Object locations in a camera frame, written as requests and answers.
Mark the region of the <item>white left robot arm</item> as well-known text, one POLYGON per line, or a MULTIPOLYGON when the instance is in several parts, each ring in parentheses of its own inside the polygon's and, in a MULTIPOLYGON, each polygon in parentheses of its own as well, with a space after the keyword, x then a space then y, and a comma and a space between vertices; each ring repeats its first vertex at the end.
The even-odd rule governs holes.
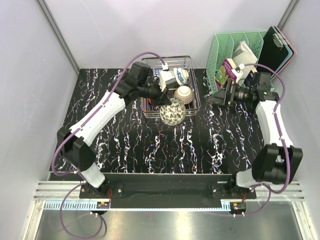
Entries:
POLYGON ((126 106, 139 97, 159 103, 170 103, 165 95, 166 83, 148 84, 153 77, 152 68, 142 62, 134 62, 129 71, 123 70, 110 91, 106 91, 98 104, 80 121, 69 129, 62 127, 57 132, 58 148, 56 158, 61 155, 86 183, 97 198, 108 193, 104 174, 95 163, 96 155, 90 146, 102 128, 126 106))

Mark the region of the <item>dark blue book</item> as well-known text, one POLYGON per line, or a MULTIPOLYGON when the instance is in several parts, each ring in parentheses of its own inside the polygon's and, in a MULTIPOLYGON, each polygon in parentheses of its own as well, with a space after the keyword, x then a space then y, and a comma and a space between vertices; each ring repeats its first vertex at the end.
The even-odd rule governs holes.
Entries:
POLYGON ((253 80, 254 80, 254 72, 250 72, 247 77, 244 80, 244 85, 248 88, 251 88, 253 86, 253 80))

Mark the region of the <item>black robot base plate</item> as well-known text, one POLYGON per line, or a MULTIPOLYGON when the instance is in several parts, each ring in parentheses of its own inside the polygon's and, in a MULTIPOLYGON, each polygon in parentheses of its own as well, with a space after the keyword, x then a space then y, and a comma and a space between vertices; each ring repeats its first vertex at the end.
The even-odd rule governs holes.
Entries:
POLYGON ((221 200, 255 200, 255 192, 235 189, 231 174, 105 173, 106 182, 95 189, 85 184, 81 199, 111 197, 112 209, 213 209, 221 200))

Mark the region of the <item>black marble pattern mat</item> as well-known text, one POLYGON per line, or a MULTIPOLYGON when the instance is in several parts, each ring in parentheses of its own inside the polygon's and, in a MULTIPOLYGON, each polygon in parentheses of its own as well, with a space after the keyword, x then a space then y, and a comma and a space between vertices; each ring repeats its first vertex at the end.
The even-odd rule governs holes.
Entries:
POLYGON ((264 146, 251 105, 211 105, 206 71, 194 70, 199 111, 177 126, 147 118, 137 99, 119 112, 91 144, 105 173, 231 174, 249 169, 264 146))

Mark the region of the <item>black clipboard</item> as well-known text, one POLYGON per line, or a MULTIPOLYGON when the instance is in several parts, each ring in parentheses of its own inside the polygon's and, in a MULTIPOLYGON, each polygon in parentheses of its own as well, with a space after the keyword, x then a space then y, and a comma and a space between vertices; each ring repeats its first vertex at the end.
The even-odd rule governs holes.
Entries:
POLYGON ((273 34, 275 33, 273 27, 274 26, 271 26, 263 37, 263 47, 258 63, 275 71, 282 62, 282 59, 280 51, 273 41, 273 34))

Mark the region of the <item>pink blue clipboards stack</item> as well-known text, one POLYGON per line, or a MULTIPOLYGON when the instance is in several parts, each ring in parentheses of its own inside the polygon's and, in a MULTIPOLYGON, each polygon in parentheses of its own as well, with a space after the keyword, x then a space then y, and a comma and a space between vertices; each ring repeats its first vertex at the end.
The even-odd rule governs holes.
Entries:
POLYGON ((273 43, 279 49, 280 58, 282 59, 282 62, 279 64, 279 66, 275 70, 275 72, 279 74, 296 56, 297 51, 277 26, 273 26, 273 29, 274 29, 274 34, 272 35, 273 43))

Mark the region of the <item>blue white patterned bowl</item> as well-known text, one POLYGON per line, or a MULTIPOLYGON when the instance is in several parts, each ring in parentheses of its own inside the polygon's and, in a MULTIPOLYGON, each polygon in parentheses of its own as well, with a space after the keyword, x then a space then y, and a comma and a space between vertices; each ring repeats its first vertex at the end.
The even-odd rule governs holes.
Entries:
POLYGON ((174 76, 175 76, 175 80, 176 82, 180 85, 180 86, 183 86, 183 85, 186 85, 189 81, 189 72, 187 69, 184 69, 184 68, 174 68, 173 69, 173 73, 174 73, 174 76))

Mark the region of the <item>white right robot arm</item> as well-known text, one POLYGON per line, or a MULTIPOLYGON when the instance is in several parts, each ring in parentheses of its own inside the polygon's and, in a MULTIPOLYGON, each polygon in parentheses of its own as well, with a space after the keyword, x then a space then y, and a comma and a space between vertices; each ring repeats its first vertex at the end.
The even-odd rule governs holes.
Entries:
POLYGON ((287 187, 292 182, 303 158, 301 148, 290 140, 281 116, 281 97, 271 90, 271 74, 256 72, 251 88, 241 87, 231 79, 226 86, 208 98, 213 105, 230 107, 234 103, 254 106, 262 132, 264 147, 257 154, 252 167, 239 171, 227 185, 228 195, 239 198, 245 188, 259 183, 287 187))

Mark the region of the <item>white padded envelope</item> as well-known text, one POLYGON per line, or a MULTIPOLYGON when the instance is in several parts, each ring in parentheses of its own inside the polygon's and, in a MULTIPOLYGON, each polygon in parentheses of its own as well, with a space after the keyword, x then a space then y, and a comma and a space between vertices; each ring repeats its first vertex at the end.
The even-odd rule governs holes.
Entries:
POLYGON ((232 60, 236 67, 241 64, 256 64, 258 62, 258 58, 244 40, 234 50, 232 60))

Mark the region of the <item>purple green book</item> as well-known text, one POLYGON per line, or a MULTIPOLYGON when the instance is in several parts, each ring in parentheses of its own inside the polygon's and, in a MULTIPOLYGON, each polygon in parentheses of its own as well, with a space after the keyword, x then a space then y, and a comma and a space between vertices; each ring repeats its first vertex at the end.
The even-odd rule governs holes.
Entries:
POLYGON ((226 58, 221 67, 215 72, 214 80, 218 89, 224 87, 228 79, 236 80, 238 73, 235 70, 236 64, 231 58, 226 58))

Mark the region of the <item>chrome wire dish rack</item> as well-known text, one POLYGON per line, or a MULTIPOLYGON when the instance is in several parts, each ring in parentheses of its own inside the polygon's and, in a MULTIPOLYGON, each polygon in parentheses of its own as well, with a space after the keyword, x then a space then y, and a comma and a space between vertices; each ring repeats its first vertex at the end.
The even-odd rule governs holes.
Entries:
MULTIPOLYGON (((189 117, 189 116, 196 115, 201 108, 201 101, 200 101, 200 96, 198 91, 198 80, 195 76, 191 57, 189 55, 178 55, 178 56, 165 56, 162 58, 168 64, 168 67, 170 69, 183 68, 188 70, 189 80, 186 85, 189 88, 191 88, 193 92, 193 101, 185 105, 186 116, 189 117)), ((152 70, 154 69, 162 70, 162 62, 157 57, 143 57, 141 61, 149 65, 152 68, 152 70)), ((152 104, 149 103, 146 98, 141 98, 141 108, 146 118, 160 117, 160 107, 152 106, 152 104)))

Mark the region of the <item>grey leaf patterned bowl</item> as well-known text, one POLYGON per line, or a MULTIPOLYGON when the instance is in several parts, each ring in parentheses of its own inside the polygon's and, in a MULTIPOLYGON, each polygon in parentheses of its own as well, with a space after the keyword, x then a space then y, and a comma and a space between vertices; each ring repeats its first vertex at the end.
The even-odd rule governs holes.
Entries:
POLYGON ((176 126, 180 124, 186 117, 187 109, 184 103, 177 98, 170 98, 170 105, 160 107, 160 119, 168 126, 176 126))

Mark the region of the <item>green plastic file organizer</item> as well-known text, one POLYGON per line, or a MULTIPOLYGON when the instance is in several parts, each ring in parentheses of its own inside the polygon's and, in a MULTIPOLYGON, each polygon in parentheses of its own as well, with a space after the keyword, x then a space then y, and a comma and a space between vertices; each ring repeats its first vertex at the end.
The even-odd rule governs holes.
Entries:
POLYGON ((214 35, 208 60, 206 64, 206 75, 212 93, 218 91, 215 81, 215 73, 221 67, 223 61, 231 58, 233 52, 241 41, 245 41, 254 55, 259 58, 264 44, 266 31, 217 33, 214 35))

